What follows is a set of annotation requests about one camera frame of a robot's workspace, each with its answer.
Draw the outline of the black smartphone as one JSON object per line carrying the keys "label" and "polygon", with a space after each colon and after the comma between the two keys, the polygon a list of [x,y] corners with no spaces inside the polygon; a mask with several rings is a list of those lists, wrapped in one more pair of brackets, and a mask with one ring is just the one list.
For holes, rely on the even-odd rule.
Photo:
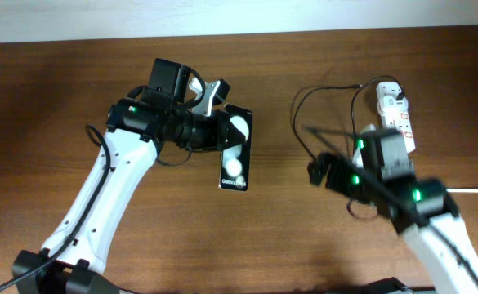
{"label": "black smartphone", "polygon": [[225,105],[230,122],[245,135],[245,142],[221,152],[219,188],[246,192],[249,182],[249,168],[252,146],[252,112],[232,104]]}

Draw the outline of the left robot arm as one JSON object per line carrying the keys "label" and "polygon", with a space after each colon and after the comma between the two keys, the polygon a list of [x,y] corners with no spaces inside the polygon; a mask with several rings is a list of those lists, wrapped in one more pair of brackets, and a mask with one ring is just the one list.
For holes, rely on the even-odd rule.
{"label": "left robot arm", "polygon": [[189,66],[156,59],[145,85],[108,112],[105,132],[87,126],[99,152],[63,221],[38,252],[22,251],[11,285],[20,293],[117,293],[104,272],[132,195],[164,145],[221,155],[221,189],[248,189],[252,112],[226,102],[230,85],[205,82]]}

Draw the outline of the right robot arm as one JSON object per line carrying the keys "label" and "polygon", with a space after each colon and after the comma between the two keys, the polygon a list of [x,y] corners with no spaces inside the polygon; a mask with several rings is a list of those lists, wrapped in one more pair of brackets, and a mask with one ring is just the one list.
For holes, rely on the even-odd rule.
{"label": "right robot arm", "polygon": [[309,163],[311,184],[376,207],[422,263],[438,293],[478,293],[478,256],[444,184],[416,177],[396,129],[365,131],[353,139],[363,165],[332,147]]}

